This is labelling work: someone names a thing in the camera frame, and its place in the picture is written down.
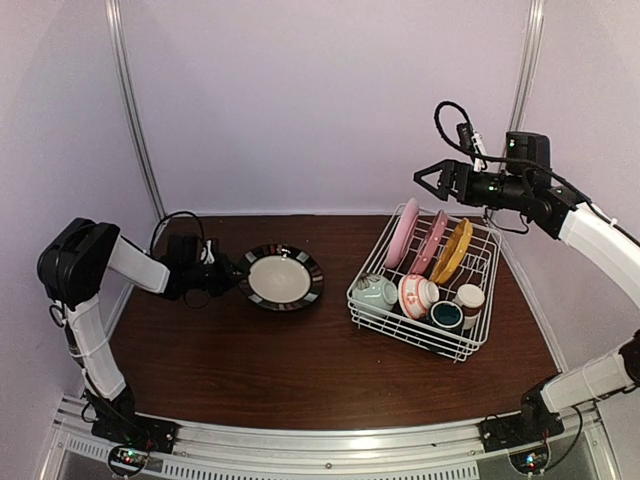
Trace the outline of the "yellow polka dot plate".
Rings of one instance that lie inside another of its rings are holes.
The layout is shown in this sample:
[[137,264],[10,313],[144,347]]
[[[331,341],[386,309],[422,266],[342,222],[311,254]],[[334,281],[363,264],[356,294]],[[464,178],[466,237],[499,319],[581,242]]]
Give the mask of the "yellow polka dot plate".
[[447,240],[439,256],[430,280],[438,285],[449,281],[462,263],[473,238],[473,225],[468,218],[463,218]]

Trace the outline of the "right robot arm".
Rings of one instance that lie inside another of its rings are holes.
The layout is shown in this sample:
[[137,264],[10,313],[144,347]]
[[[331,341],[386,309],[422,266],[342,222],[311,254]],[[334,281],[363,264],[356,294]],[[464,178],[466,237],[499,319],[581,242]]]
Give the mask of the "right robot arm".
[[610,338],[621,325],[621,298],[628,299],[628,312],[638,313],[638,239],[566,177],[576,173],[603,179],[618,194],[638,179],[638,164],[593,160],[591,150],[576,141],[554,141],[532,132],[508,132],[503,157],[451,139],[445,142],[467,159],[430,163],[414,173],[414,181],[442,201],[515,212],[523,223],[518,234],[535,231],[551,238],[550,243],[527,241],[521,252],[527,265],[538,266],[541,284],[553,292],[553,320]]

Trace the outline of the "black striped rim plate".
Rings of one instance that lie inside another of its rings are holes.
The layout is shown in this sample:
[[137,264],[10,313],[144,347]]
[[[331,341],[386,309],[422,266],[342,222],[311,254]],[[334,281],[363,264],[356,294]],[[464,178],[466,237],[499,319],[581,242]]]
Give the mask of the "black striped rim plate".
[[318,300],[324,272],[306,251],[288,244],[264,244],[247,251],[249,301],[266,310],[289,312]]

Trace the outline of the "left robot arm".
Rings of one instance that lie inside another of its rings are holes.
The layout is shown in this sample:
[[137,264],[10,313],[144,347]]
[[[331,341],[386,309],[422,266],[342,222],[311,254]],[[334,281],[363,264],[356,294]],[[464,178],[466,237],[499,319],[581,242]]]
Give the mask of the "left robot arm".
[[45,248],[37,275],[79,364],[87,390],[114,402],[127,389],[116,365],[99,312],[99,292],[107,271],[167,300],[191,291],[218,297],[248,273],[219,251],[218,241],[196,234],[171,234],[165,253],[156,258],[121,234],[110,223],[86,218],[71,221]]

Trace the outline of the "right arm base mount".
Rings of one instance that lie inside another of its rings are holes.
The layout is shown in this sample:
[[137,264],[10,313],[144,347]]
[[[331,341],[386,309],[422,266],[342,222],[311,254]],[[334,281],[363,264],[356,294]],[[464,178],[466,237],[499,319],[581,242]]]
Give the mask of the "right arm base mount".
[[487,453],[543,442],[564,431],[560,415],[549,411],[539,389],[522,396],[517,413],[489,416],[479,424],[481,442]]

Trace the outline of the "pink polka dot plate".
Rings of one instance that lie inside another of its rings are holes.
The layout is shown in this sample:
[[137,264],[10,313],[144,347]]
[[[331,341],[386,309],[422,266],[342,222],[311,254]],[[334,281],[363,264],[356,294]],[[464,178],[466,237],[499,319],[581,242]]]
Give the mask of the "pink polka dot plate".
[[426,272],[446,231],[447,223],[448,216],[446,212],[439,210],[418,249],[416,258],[409,270],[410,274],[422,275]]

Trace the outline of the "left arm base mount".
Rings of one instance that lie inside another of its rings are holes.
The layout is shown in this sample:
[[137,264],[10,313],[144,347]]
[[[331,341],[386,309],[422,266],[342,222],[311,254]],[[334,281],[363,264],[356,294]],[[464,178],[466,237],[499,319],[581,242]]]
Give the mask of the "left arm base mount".
[[88,404],[95,419],[91,434],[136,450],[170,454],[173,452],[178,426],[173,421],[139,415],[135,411],[135,399],[129,386],[108,400],[90,389],[85,389]]

